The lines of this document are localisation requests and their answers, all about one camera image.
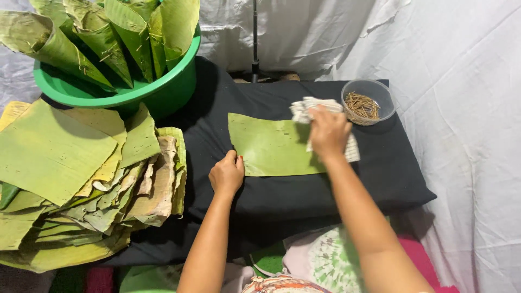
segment clear plastic container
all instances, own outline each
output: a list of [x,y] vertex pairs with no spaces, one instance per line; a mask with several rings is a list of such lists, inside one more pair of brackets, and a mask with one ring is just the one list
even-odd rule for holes
[[[380,107],[378,109],[379,119],[368,119],[351,111],[345,104],[345,98],[351,92],[370,97]],[[385,84],[373,79],[353,79],[342,88],[342,105],[346,117],[358,125],[373,125],[391,117],[396,112],[394,98]]]

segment stack of banana leaves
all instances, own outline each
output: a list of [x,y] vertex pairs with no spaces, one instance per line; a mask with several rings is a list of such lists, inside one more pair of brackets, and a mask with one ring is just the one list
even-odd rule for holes
[[199,21],[199,0],[29,1],[0,10],[0,44],[113,92],[172,70]]
[[0,263],[45,272],[126,247],[130,233],[183,213],[181,130],[144,104],[107,109],[11,102],[0,118]]

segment person's left hand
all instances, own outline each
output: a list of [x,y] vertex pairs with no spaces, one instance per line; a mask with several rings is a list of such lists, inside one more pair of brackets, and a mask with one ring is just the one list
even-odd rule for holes
[[235,196],[244,179],[244,161],[237,152],[229,151],[226,156],[210,171],[208,175],[215,195],[228,194]]

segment hand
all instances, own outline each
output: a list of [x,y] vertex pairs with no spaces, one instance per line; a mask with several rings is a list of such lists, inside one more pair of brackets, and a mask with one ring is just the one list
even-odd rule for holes
[[236,151],[229,151],[210,170],[208,177],[215,194],[231,194],[233,198],[244,179],[244,161],[242,156],[237,157]]
[[313,151],[323,162],[329,157],[344,157],[352,126],[344,113],[331,113],[318,105],[318,109],[309,109],[309,114],[313,117],[309,134]]

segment black cushion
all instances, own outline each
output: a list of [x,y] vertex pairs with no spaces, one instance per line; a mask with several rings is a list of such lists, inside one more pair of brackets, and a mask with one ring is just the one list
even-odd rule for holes
[[[213,197],[210,169],[232,149],[228,113],[291,119],[289,106],[304,96],[340,101],[346,81],[237,84],[222,69],[197,57],[197,87],[188,104],[158,127],[184,132],[188,177],[185,215],[133,235],[110,265],[183,261]],[[385,213],[403,212],[436,198],[425,186],[397,114],[373,126],[354,126],[361,160],[353,164]],[[302,231],[339,223],[326,174],[246,177],[231,212],[229,257],[244,256]]]

